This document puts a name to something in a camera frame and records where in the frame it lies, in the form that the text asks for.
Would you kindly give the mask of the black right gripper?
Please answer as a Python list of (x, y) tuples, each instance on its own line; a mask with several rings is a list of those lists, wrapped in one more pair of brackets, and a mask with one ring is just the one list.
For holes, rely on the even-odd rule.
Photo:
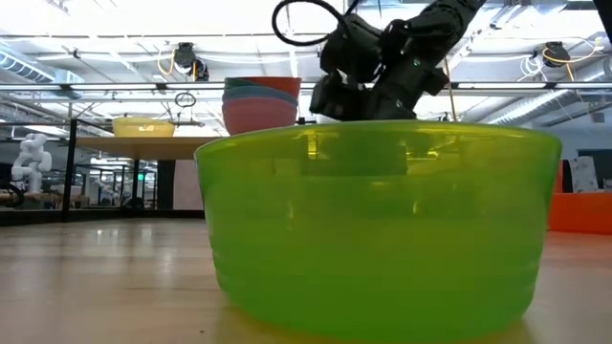
[(397, 99), (345, 82), (339, 72), (323, 76), (315, 85), (309, 110), (338, 121), (415, 119)]

